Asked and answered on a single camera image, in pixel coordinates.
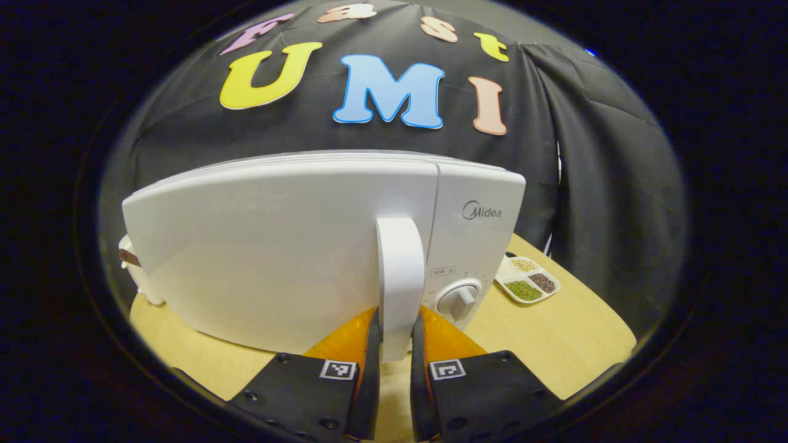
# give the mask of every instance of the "colorful letter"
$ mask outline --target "colorful letter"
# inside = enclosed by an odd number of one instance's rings
[[[474,32],[474,35],[476,35],[481,40],[481,48],[485,50],[487,55],[495,58],[496,60],[509,61],[508,55],[500,53],[500,50],[506,49],[506,45],[499,42],[494,35],[482,34],[480,32]]]
[[[241,57],[230,64],[230,74],[227,75],[225,85],[221,87],[219,102],[225,108],[242,110],[254,106],[267,105],[274,100],[281,99],[296,89],[301,81],[307,61],[313,50],[323,46],[323,43],[298,43],[282,50],[288,57],[284,61],[279,78],[272,84],[263,87],[252,87],[251,78],[255,74],[260,62],[271,55],[271,51],[255,52],[246,57]]]
[[[500,120],[498,94],[503,89],[498,83],[481,77],[468,77],[468,81],[476,87],[479,106],[479,116],[474,120],[474,127],[488,134],[502,136],[506,133],[506,125]]]
[[[432,65],[416,63],[394,80],[386,65],[373,55],[346,55],[341,59],[348,67],[348,86],[344,104],[334,111],[340,123],[367,123],[372,111],[366,108],[366,93],[372,95],[383,121],[394,119],[396,112],[410,99],[402,114],[405,125],[438,129],[443,120],[438,115],[438,82],[443,70]]]
[[[227,54],[228,52],[232,52],[238,48],[245,47],[249,43],[254,42],[255,39],[258,38],[259,36],[265,35],[268,31],[273,29],[273,27],[276,26],[280,21],[290,20],[291,17],[293,17],[291,13],[285,14],[281,17],[272,18],[271,20],[264,21],[261,24],[256,24],[255,26],[252,26],[251,28],[244,31],[243,34],[241,34],[241,36],[236,39],[236,41],[232,42],[232,45],[230,45],[227,49],[220,52],[219,55],[221,56]]]
[[[457,35],[454,33],[454,26],[446,23],[443,20],[438,20],[435,17],[422,17],[422,31],[427,35],[431,35],[436,39],[446,40],[450,43],[456,43]]]
[[[344,20],[346,18],[367,18],[377,14],[372,10],[372,5],[355,4],[339,6],[325,11],[322,17],[318,18],[318,23],[328,23],[330,21]]]

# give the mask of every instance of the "table surface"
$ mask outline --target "table surface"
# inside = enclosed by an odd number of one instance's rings
[[[468,337],[487,352],[514,352],[562,400],[630,356],[636,343],[632,331],[599,296],[519,236],[512,236],[507,250],[544,267],[561,289],[538,303],[520,304],[493,284],[464,331]],[[131,322],[165,364],[225,400],[275,355],[189,328],[166,303],[155,306],[141,294],[134,299]],[[410,356],[381,364],[375,441],[413,441],[410,376]]]

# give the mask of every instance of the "black cloth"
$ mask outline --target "black cloth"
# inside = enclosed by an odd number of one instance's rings
[[[610,69],[576,50],[521,45],[448,13],[373,0],[377,15],[318,23],[332,7],[310,7],[252,44],[220,56],[242,31],[209,42],[174,69],[129,120],[102,183],[99,231],[106,272],[127,306],[135,293],[121,270],[125,235],[121,201],[162,178],[200,166],[261,154],[331,149],[417,151],[501,166],[526,178],[515,233],[542,249],[551,233],[553,258],[608,302],[641,337],[664,313],[683,257],[686,210],[670,144],[642,101]],[[424,33],[421,17],[451,23],[448,43]],[[269,20],[263,16],[252,23]],[[510,61],[488,56],[474,32],[494,35]],[[262,50],[252,86],[279,77],[296,43],[320,42],[299,86],[265,106],[228,110],[219,93],[237,58]],[[399,117],[346,125],[332,119],[348,80],[344,55],[380,57],[395,78],[414,63],[435,65],[440,80],[438,130]],[[469,76],[497,82],[507,134],[473,126],[478,115]],[[405,106],[398,114],[404,112]],[[559,186],[560,142],[563,175]]]

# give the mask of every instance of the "seeds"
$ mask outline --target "seeds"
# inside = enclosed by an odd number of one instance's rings
[[[542,297],[542,293],[539,291],[539,289],[532,288],[528,283],[525,283],[522,280],[507,283],[506,287],[509,288],[511,293],[515,294],[515,296],[521,300],[534,301],[539,300]]]
[[[537,266],[534,265],[532,262],[528,260],[512,260],[511,264],[515,265],[515,267],[522,272],[529,272],[532,270],[536,270]]]
[[[529,276],[528,278],[530,278],[531,281],[536,283],[537,286],[539,286],[539,288],[542,291],[545,291],[548,294],[556,290],[556,284],[550,281],[550,279],[547,278],[544,274],[534,274]]]

